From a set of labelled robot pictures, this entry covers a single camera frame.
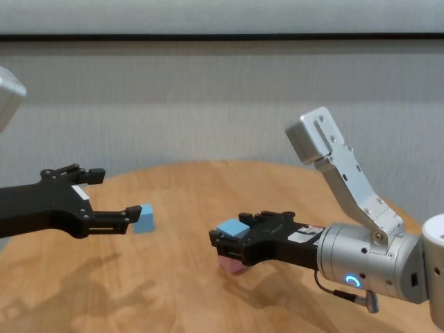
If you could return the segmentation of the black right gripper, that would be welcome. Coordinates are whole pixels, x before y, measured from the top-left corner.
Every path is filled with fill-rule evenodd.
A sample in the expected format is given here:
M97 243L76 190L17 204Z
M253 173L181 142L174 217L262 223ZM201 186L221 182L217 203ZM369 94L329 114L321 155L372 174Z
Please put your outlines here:
M210 243L218 255L245 266L277 260L316 270L318 241L325 228L297 223L295 216L295 212L241 212L239 221L250 229L236 237L210 230Z

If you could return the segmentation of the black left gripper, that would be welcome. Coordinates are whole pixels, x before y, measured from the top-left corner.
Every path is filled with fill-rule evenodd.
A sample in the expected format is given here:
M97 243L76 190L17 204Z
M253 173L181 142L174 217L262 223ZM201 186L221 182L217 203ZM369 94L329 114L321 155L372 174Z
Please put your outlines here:
M1 188L1 237L42 230L61 230L82 239L95 234L125 234L142 213L140 205L122 211L94 211L76 185L101 184L105 169L71 164L45 169L39 182Z

